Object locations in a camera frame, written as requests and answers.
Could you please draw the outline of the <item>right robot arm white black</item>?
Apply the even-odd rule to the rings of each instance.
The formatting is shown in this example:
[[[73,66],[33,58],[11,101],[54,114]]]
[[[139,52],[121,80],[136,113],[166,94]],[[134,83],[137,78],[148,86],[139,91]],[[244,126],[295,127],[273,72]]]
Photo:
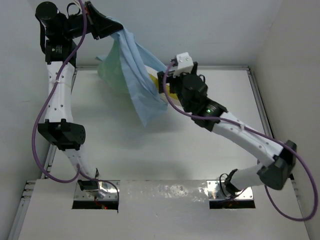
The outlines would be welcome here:
[[[258,163],[245,169],[233,169],[221,183],[220,191],[233,198],[240,191],[253,186],[282,190],[296,165],[297,145],[270,138],[247,126],[227,108],[208,97],[206,78],[197,74],[198,64],[185,68],[167,69],[157,73],[159,92],[176,95],[179,112],[201,128],[220,135],[254,156]]]

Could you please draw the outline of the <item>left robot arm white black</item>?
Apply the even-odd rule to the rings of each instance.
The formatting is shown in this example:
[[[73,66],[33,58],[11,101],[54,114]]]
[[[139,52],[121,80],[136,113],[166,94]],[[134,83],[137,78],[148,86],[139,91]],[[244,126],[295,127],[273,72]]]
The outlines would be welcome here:
[[[71,108],[73,79],[76,72],[77,50],[87,34],[95,40],[103,39],[123,29],[120,23],[101,14],[90,1],[75,0],[76,14],[63,14],[50,1],[40,3],[35,18],[40,25],[40,47],[45,55],[48,73],[48,98],[38,114],[31,137],[32,153],[36,157],[35,138],[40,133],[51,145],[65,154],[76,171],[73,180],[79,188],[96,199],[118,195],[117,186],[102,180],[97,168],[84,156],[86,131],[74,123]]]

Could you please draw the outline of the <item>light blue green pillowcase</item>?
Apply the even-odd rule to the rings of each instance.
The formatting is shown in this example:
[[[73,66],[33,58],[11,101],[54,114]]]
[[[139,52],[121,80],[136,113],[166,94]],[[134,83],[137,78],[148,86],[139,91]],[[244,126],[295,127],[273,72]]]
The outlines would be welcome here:
[[[126,28],[110,37],[113,44],[109,53],[95,58],[99,61],[97,73],[112,90],[129,95],[140,122],[146,126],[168,108],[147,68],[162,72],[167,67],[137,43],[134,34]]]

